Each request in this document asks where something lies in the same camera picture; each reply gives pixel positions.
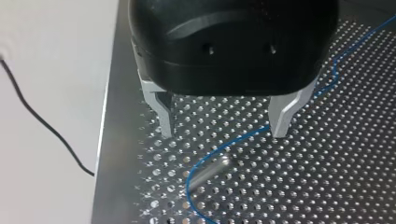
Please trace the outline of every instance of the white surface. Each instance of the white surface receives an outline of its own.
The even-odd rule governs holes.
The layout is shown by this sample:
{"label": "white surface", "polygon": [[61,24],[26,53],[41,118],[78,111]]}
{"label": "white surface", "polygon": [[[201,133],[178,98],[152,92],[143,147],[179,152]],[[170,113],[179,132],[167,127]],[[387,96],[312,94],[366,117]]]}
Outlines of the white surface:
{"label": "white surface", "polygon": [[[117,0],[0,0],[0,54],[30,105],[94,171]],[[0,223],[90,223],[94,179],[0,69]]]}

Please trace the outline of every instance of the hole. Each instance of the hole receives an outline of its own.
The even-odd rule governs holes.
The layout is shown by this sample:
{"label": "hole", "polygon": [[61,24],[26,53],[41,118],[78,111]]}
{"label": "hole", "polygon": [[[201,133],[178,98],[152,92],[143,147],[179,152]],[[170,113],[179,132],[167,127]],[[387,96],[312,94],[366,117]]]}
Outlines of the hole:
{"label": "hole", "polygon": [[175,224],[175,219],[172,217],[169,217],[168,219],[166,219],[166,224]]}
{"label": "hole", "polygon": [[215,53],[215,48],[210,43],[203,44],[202,50],[208,55],[213,55]]}
{"label": "hole", "polygon": [[262,46],[262,52],[265,54],[276,54],[276,46],[270,43],[266,43]]}
{"label": "hole", "polygon": [[168,207],[171,208],[171,207],[174,207],[174,206],[175,206],[175,203],[174,203],[174,202],[169,202],[169,203],[168,203]]}

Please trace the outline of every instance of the perforated metal plate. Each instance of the perforated metal plate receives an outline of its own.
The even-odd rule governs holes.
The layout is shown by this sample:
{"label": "perforated metal plate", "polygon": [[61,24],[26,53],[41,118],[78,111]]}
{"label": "perforated metal plate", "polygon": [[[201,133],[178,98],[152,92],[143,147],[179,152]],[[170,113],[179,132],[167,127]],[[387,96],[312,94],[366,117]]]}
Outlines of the perforated metal plate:
{"label": "perforated metal plate", "polygon": [[[372,28],[342,22],[318,86],[330,83],[332,58]],[[221,223],[395,223],[395,39],[379,32],[339,63],[338,85],[294,116],[286,139],[261,133],[228,148],[235,166],[192,195],[196,206]],[[174,138],[161,137],[154,112],[142,117],[139,223],[205,223],[186,201],[188,171],[268,124],[265,97],[174,100]]]}

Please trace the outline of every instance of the screw hole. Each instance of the screw hole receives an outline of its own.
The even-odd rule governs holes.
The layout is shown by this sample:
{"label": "screw hole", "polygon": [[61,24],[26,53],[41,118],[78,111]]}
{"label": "screw hole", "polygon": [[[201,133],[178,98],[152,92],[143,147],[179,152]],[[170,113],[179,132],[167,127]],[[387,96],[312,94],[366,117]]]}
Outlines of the screw hole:
{"label": "screw hole", "polygon": [[262,52],[265,54],[276,54],[276,46],[266,43],[262,46]]}
{"label": "screw hole", "polygon": [[215,48],[210,43],[203,44],[202,50],[208,55],[213,55],[215,53]]}

